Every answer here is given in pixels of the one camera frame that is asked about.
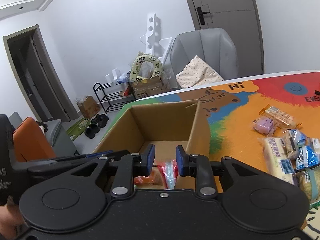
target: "door frame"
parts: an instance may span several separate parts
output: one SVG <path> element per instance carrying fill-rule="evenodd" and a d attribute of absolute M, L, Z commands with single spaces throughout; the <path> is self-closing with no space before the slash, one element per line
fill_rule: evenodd
<path fill-rule="evenodd" d="M 198 13 L 196 11 L 196 6 L 193 3 L 193 0 L 187 0 L 188 7 L 191 13 L 191 18 L 193 21 L 193 25 L 195 26 L 195 30 L 201 30 L 200 22 L 199 22 L 199 17 Z M 264 49 L 263 49 L 263 39 L 262 39 L 262 31 L 261 31 L 261 24 L 260 24 L 260 18 L 259 18 L 259 13 L 258 13 L 258 8 L 257 8 L 257 2 L 256 0 L 252 0 L 254 11 L 256 13 L 256 19 L 257 19 L 257 24 L 258 24 L 258 32 L 259 32 L 259 41 L 260 41 L 260 53 L 261 53 L 261 63 L 262 63 L 262 73 L 264 74 Z"/>
<path fill-rule="evenodd" d="M 38 37 L 39 37 L 39 41 L 40 41 L 40 44 L 41 44 L 41 47 L 42 47 L 42 50 L 44 51 L 44 54 L 45 54 L 45 57 L 46 57 L 46 60 L 48 62 L 48 65 L 51 69 L 51 72 L 52 72 L 52 76 L 48 77 L 48 79 L 52 80 L 54 79 L 55 82 L 58 84 L 59 86 L 59 89 L 60 91 L 62 92 L 63 96 L 65 97 L 65 104 L 62 104 L 61 101 L 59 100 L 60 104 L 62 105 L 62 107 L 64 109 L 66 109 L 66 111 L 68 112 L 68 116 L 69 116 L 69 119 L 70 120 L 74 120 L 74 119 L 77 119 L 79 117 L 79 114 L 77 112 L 77 110 L 75 109 L 75 107 L 73 106 L 70 98 L 68 97 L 66 91 L 64 90 L 62 84 L 61 84 L 61 81 L 53 67 L 53 64 L 51 62 L 51 59 L 49 57 L 49 54 L 48 54 L 48 51 L 45 47 L 45 44 L 44 44 L 44 41 L 43 41 L 43 38 L 42 38 L 42 35 L 41 35 L 41 32 L 40 32 L 40 28 L 39 28 L 39 25 L 34 25 L 32 27 L 29 27 L 29 28 L 26 28 L 26 29 L 23 29 L 21 31 L 18 31 L 18 32 L 15 32 L 15 33 L 12 33 L 10 35 L 7 35 L 7 36 L 3 36 L 3 41 L 4 41 L 4 48 L 5 48 L 5 51 L 7 53 L 7 57 L 9 59 L 9 63 L 10 63 L 10 66 L 11 66 L 11 69 L 12 69 L 12 72 L 13 72 L 13 75 L 18 83 L 18 86 L 27 102 L 27 104 L 29 105 L 31 111 L 33 112 L 33 114 L 35 115 L 36 119 L 39 120 L 39 121 L 42 121 L 40 116 L 38 115 L 38 113 L 36 112 L 35 108 L 33 107 L 23 85 L 22 85 L 22 82 L 18 76 L 18 73 L 17 73 L 17 70 L 15 68 L 15 65 L 13 63 L 13 60 L 12 60 L 12 56 L 11 56 L 11 53 L 10 53 L 10 49 L 9 49 L 9 44 L 8 44 L 8 40 L 14 40 L 14 38 L 16 37 L 17 39 L 20 39 L 21 37 L 23 36 L 28 36 L 28 35 L 31 35 L 33 34 L 34 32 L 36 32 L 38 34 Z"/>

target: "table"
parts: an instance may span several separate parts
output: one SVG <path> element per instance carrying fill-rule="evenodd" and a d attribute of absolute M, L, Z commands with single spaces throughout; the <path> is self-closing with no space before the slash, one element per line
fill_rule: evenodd
<path fill-rule="evenodd" d="M 258 140 L 263 136 L 252 130 L 252 121 L 259 117 L 262 108 L 270 104 L 294 116 L 297 123 L 302 122 L 301 131 L 307 136 L 320 138 L 317 120 L 320 116 L 320 96 L 314 94 L 315 90 L 320 90 L 320 70 L 228 80 L 126 104 L 113 124 L 132 105 L 199 99 L 211 130 L 209 159 L 219 161 L 223 156 L 231 156 L 267 172 L 262 146 Z M 316 219 L 308 222 L 313 228 L 320 221 L 320 212 L 315 215 L 315 211 L 317 210 L 311 211 L 309 216 Z M 319 225 L 316 226 L 316 231 L 310 227 L 305 230 L 316 238 L 320 235 L 318 227 Z"/>

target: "human hand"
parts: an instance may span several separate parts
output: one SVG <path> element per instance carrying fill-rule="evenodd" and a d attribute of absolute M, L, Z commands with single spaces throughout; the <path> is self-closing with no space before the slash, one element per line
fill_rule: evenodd
<path fill-rule="evenodd" d="M 23 224 L 23 218 L 17 205 L 0 206 L 0 233 L 6 239 L 16 237 L 15 227 Z"/>

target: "slipper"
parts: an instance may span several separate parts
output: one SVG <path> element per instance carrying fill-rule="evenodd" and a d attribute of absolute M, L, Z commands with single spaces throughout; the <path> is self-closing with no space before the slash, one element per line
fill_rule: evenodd
<path fill-rule="evenodd" d="M 102 114 L 98 122 L 98 127 L 104 128 L 107 125 L 108 120 L 109 120 L 109 117 L 107 117 L 105 114 Z"/>
<path fill-rule="evenodd" d="M 99 120 L 100 120 L 100 116 L 102 116 L 103 114 L 97 114 L 95 118 L 93 118 L 91 120 L 91 123 L 93 124 L 98 124 Z"/>
<path fill-rule="evenodd" d="M 90 128 L 86 128 L 84 130 L 84 134 L 85 136 L 87 136 L 90 139 L 93 139 L 96 135 L 94 134 L 94 132 L 90 129 Z"/>
<path fill-rule="evenodd" d="M 99 127 L 94 123 L 91 123 L 89 127 L 94 133 L 98 133 L 100 131 Z"/>

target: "cardboard box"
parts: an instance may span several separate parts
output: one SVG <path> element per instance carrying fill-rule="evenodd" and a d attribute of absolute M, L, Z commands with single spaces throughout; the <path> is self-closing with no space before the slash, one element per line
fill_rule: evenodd
<path fill-rule="evenodd" d="M 131 86 L 137 99 L 155 96 L 171 91 L 168 81 L 159 76 L 141 81 L 134 81 L 131 83 Z"/>
<path fill-rule="evenodd" d="M 156 147 L 155 162 L 176 158 L 177 145 L 188 154 L 209 156 L 210 128 L 201 102 L 189 100 L 131 106 L 94 150 L 142 153 L 148 144 Z M 195 179 L 178 178 L 176 188 L 194 188 Z"/>
<path fill-rule="evenodd" d="M 90 119 L 100 112 L 100 107 L 92 96 L 86 97 L 83 102 L 77 102 L 77 105 L 85 118 Z"/>

